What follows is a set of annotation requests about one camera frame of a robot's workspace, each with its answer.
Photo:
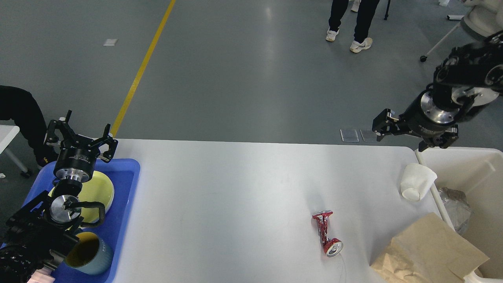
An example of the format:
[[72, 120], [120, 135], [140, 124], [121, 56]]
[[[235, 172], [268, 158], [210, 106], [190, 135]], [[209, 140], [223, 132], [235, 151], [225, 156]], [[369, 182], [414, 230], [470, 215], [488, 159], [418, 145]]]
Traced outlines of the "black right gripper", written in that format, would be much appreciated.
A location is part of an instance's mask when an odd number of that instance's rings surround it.
[[376, 134], [377, 142], [388, 135], [412, 134], [421, 137], [423, 140], [419, 143], [419, 152], [431, 147], [446, 149], [459, 138], [455, 120], [459, 111], [459, 105], [447, 103], [438, 98], [433, 90], [426, 90], [397, 118], [391, 109], [383, 109], [373, 120], [372, 132]]

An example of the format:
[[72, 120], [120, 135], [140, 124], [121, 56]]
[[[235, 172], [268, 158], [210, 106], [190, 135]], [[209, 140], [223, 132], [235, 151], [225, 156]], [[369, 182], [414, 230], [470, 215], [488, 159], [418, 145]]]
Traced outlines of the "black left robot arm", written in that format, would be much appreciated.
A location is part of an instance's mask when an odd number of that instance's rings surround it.
[[77, 230], [99, 227], [105, 220], [105, 204], [82, 201], [78, 195], [92, 179], [96, 161], [113, 159], [118, 140], [110, 124], [97, 139], [76, 134], [69, 125], [71, 114], [69, 110], [64, 118], [51, 120], [44, 138], [45, 145], [60, 150], [53, 193], [41, 192], [6, 222], [2, 283], [26, 283], [38, 269], [57, 268], [79, 243]]

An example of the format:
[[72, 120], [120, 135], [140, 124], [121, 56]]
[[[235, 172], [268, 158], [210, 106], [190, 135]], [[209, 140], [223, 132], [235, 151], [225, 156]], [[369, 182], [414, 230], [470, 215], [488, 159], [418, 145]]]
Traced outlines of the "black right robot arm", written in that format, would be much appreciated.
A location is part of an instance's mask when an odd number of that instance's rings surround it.
[[446, 149], [459, 137], [458, 124], [469, 121], [502, 95], [502, 32], [455, 47], [435, 68], [428, 84], [404, 113], [384, 109], [373, 120], [377, 141], [385, 136], [421, 138], [420, 152]]

